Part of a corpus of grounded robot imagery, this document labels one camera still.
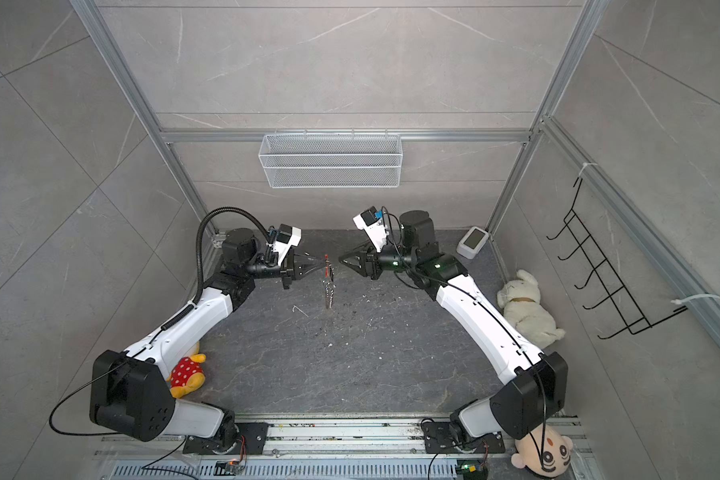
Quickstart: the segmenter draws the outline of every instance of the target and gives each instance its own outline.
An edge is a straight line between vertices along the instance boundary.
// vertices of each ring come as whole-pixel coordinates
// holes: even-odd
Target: mesh shelf
[[[394,134],[269,134],[259,149],[272,188],[397,187],[402,158]]]

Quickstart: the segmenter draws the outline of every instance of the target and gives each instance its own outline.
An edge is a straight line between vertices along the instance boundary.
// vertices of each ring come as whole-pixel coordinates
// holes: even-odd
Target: vertical metal post
[[[172,173],[173,178],[176,179],[176,182],[182,189],[184,196],[190,203],[190,206],[192,206],[192,210],[195,211],[195,215],[197,215],[198,218],[203,218],[208,213],[208,210],[198,195],[197,190],[195,190],[195,185],[190,179],[190,176],[184,170],[178,155],[176,155],[176,152],[163,140],[160,134],[160,124],[157,122],[155,112],[152,110],[149,102],[147,102],[144,92],[139,88],[134,74],[125,63],[123,54],[117,47],[117,43],[115,43],[112,37],[112,32],[110,32],[104,23],[104,18],[101,16],[96,3],[94,0],[70,0],[70,2],[77,12],[77,16],[80,17],[83,25],[85,25],[88,30],[94,44],[96,44],[96,48],[99,49],[106,66],[109,67],[118,85],[123,90],[123,94],[128,99],[128,103],[130,103],[130,106],[134,112],[136,112],[136,116],[144,126],[146,133],[150,136],[155,148],[157,148],[157,151]],[[213,235],[216,233],[216,227],[212,224],[212,221],[208,223],[206,229],[208,235],[213,238]]]
[[[542,135],[540,125],[544,121],[544,117],[552,115],[557,109],[557,105],[563,97],[563,93],[571,77],[573,77],[576,66],[584,55],[584,50],[586,50],[592,34],[600,23],[600,18],[603,16],[603,12],[609,1],[610,0],[588,0],[586,4],[584,4],[576,27],[568,40],[568,45],[563,53],[563,57],[557,65],[557,71],[552,77],[552,82],[550,82],[547,93],[544,95],[544,100],[541,101],[541,106],[539,106],[539,110],[536,113],[533,126],[530,128],[530,141],[520,149],[518,159],[512,167],[509,178],[507,178],[506,183],[504,183],[504,188],[501,191],[494,212],[490,216],[488,225],[485,228],[489,235],[493,236],[496,234],[501,219],[504,218],[504,214],[507,213],[507,208],[514,197],[514,192],[517,191],[520,180],[523,178],[530,159],[534,156],[534,152],[538,146],[540,136]]]

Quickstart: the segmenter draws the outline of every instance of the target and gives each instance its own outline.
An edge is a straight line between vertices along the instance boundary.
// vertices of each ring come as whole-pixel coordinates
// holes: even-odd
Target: black wall hook rack
[[[563,217],[563,222],[564,222],[563,228],[561,228],[560,231],[557,232],[557,235],[552,236],[552,237],[548,236],[547,240],[556,240],[558,236],[560,236],[563,232],[568,230],[568,232],[570,232],[570,235],[574,238],[574,240],[576,240],[576,248],[574,248],[574,251],[572,251],[568,256],[566,256],[566,257],[558,256],[557,258],[559,260],[568,260],[578,250],[581,250],[581,253],[584,254],[584,256],[586,257],[586,261],[589,262],[590,267],[592,269],[592,270],[590,270],[590,273],[586,277],[586,280],[582,286],[578,286],[576,284],[574,284],[574,286],[578,290],[583,290],[589,284],[590,280],[592,280],[592,277],[595,276],[600,281],[600,284],[602,285],[603,289],[607,293],[607,296],[604,299],[602,299],[600,302],[596,303],[595,305],[592,305],[592,306],[582,305],[582,307],[585,310],[593,310],[593,309],[597,308],[598,306],[602,305],[603,303],[607,302],[608,300],[610,300],[610,303],[614,306],[614,308],[616,309],[616,312],[619,313],[619,318],[621,318],[621,321],[624,323],[624,328],[622,328],[618,331],[615,331],[614,333],[612,333],[608,336],[598,335],[597,338],[599,338],[601,340],[608,340],[610,338],[614,338],[616,335],[618,335],[619,333],[622,333],[625,330],[629,331],[632,335],[636,335],[640,332],[644,332],[650,328],[653,328],[654,326],[659,325],[660,323],[662,323],[666,320],[669,320],[670,318],[672,318],[676,315],[679,315],[682,312],[685,312],[686,310],[688,310],[687,307],[680,306],[680,307],[674,309],[671,314],[669,314],[668,316],[665,316],[661,320],[658,320],[656,322],[651,322],[650,320],[648,320],[648,318],[646,317],[646,314],[643,312],[643,309],[640,308],[640,305],[638,305],[637,301],[635,300],[635,297],[632,296],[632,292],[630,292],[630,289],[627,288],[626,284],[622,281],[621,275],[619,275],[619,272],[616,271],[614,266],[611,264],[610,260],[608,260],[608,257],[603,252],[603,249],[600,248],[600,245],[597,244],[597,241],[592,236],[592,233],[590,233],[589,229],[586,228],[586,225],[584,224],[582,219],[578,216],[578,214],[576,213],[576,210],[574,210],[574,207],[576,206],[576,199],[578,199],[579,192],[581,191],[581,184],[582,184],[581,178],[576,178],[576,181],[574,182],[574,188],[576,189],[576,195],[574,196],[574,201],[570,205],[570,209],[568,210],[566,215]],[[574,221],[576,221],[579,225],[581,225],[581,228],[584,229],[584,232],[586,233],[586,236],[581,240],[579,240],[579,237],[576,236],[576,233],[570,228],[571,222],[574,222]],[[586,250],[584,248],[584,244],[587,241],[589,241],[593,245],[595,245],[597,250],[603,256],[603,260],[601,262],[599,262],[598,264],[595,264],[592,261],[592,259],[590,258],[590,255],[586,252]],[[603,281],[602,275],[598,271],[598,269],[603,266],[610,268],[610,270],[613,272],[613,274],[615,275],[615,277],[618,280],[616,282],[616,288],[613,291],[608,290],[608,287],[606,286],[605,282]],[[637,312],[639,313],[639,318],[633,322],[628,322],[624,318],[624,313],[621,311],[621,308],[619,308],[618,303],[616,303],[614,300],[614,295],[621,292],[622,290],[624,292],[626,292],[627,296],[630,298],[630,301],[634,304]]]

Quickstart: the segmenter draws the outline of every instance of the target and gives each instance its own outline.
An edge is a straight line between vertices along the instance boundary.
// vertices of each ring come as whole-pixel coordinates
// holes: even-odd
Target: round beige plush toy
[[[557,328],[552,315],[539,304],[539,283],[525,270],[518,270],[518,279],[507,282],[496,300],[509,324],[540,349],[565,335],[565,330]]]
[[[560,435],[548,426],[544,435],[542,462],[539,462],[539,452],[541,452],[541,425],[539,425],[531,433],[517,440],[514,446],[518,449],[518,453],[512,455],[512,465],[518,468],[528,467],[537,475],[552,478],[563,475],[568,469],[570,451],[574,443],[570,438]]]

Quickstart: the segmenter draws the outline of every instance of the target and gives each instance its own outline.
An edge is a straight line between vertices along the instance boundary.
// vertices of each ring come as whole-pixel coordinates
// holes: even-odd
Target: cable tie
[[[675,305],[682,305],[683,303],[691,302],[692,300],[699,298],[713,298],[715,300],[720,300],[720,295],[715,295],[714,293],[697,293],[695,295],[687,296],[686,298],[674,299],[670,302]]]
[[[581,174],[584,173],[584,169],[587,168],[587,167],[589,167],[590,165],[597,165],[597,164],[592,164],[592,163],[590,163],[590,162],[584,162],[584,163],[581,165],[581,170],[579,170],[579,177],[581,177]]]

